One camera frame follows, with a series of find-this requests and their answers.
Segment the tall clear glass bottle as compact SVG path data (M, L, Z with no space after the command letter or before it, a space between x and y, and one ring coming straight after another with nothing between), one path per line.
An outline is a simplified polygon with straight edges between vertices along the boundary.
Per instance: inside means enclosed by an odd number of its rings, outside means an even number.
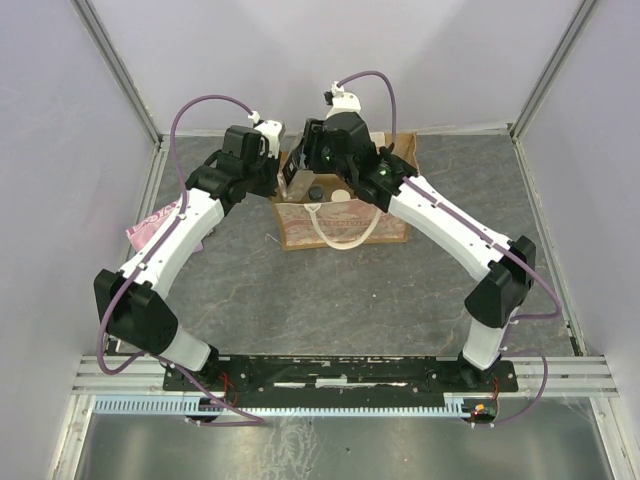
M313 185L308 191L309 200L311 202L321 202L324 199L324 189L321 185Z

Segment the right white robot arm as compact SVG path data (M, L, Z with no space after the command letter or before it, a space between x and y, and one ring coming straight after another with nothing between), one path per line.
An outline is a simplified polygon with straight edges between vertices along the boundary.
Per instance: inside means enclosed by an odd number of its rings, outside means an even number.
M391 146L376 146L357 113L307 120L291 156L304 170L336 175L359 200L416 228L476 280L464 301L472 322L457 376L468 390L489 384L507 324L534 283L534 243L498 234L449 202Z

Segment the yellow-green bottle white cap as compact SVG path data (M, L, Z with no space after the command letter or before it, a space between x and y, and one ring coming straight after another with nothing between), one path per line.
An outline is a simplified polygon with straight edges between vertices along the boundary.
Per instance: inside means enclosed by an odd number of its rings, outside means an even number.
M347 190L338 189L335 190L331 195L332 202L346 202L351 199L351 195Z

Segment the brown canvas tote bag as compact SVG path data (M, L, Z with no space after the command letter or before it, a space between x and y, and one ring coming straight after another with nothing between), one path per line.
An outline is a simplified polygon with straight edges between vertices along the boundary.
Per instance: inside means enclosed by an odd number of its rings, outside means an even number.
M278 194L271 199L280 243L285 251L330 247L350 250L362 244L404 243L411 227L377 207L356 198L338 177L318 175L312 185L321 185L324 199L311 202L305 195L299 202L286 202ZM347 190L351 199L332 202L335 190Z

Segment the short clear glass bottle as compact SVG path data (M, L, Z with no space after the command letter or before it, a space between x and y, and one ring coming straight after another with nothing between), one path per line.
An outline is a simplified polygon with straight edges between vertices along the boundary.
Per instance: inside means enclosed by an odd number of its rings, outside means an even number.
M311 187L315 174L306 164L305 135L295 137L280 173L281 195L286 202L299 202Z

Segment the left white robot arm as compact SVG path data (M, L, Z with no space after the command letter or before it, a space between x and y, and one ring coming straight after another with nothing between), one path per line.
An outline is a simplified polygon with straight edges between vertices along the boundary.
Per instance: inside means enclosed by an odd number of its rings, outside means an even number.
M187 380L199 390L218 384L217 350L180 325L166 298L196 246L235 205L248 194L275 194L284 131L275 120L229 127L221 149L189 175L185 198L151 240L118 271L96 276L103 335L186 368Z

